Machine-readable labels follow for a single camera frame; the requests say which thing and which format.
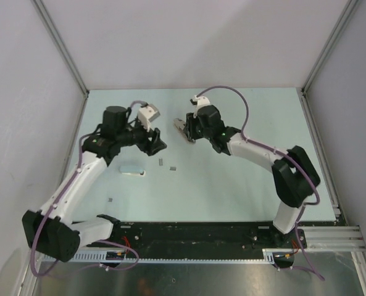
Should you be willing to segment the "beige black stapler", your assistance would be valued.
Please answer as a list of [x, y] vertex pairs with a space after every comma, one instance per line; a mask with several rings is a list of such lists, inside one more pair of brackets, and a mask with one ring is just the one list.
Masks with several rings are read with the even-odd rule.
[[173, 120], [173, 125], [174, 127], [177, 129], [177, 131], [179, 132], [179, 134], [182, 136], [182, 138], [189, 144], [194, 144], [196, 141], [194, 139], [190, 139], [186, 133], [185, 133], [185, 126], [186, 123], [179, 118], [175, 118]]

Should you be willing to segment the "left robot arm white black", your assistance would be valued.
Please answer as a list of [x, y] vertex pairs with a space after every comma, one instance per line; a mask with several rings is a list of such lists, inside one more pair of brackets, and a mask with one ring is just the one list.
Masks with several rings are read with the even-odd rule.
[[51, 198], [37, 211], [27, 210], [22, 224], [31, 255], [37, 252], [67, 262], [77, 250], [97, 241], [113, 247], [122, 238], [114, 227], [117, 219], [105, 214], [84, 222], [73, 222], [73, 213], [95, 180], [109, 167], [124, 147], [136, 146], [148, 156], [166, 149], [160, 130], [151, 123], [160, 115], [158, 109], [140, 103], [137, 115], [129, 120], [132, 108], [108, 106], [102, 122], [79, 139], [78, 163]]

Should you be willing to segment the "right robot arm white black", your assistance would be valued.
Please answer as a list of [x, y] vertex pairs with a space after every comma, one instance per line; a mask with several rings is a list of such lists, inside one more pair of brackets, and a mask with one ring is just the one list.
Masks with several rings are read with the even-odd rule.
[[187, 113], [182, 132], [189, 142], [206, 139], [217, 153], [248, 160], [272, 174], [280, 204], [272, 221], [270, 241], [276, 247], [290, 243], [291, 231], [304, 207], [320, 201], [317, 192], [320, 177], [306, 151], [300, 146], [280, 150], [244, 138], [240, 129], [224, 124], [214, 105]]

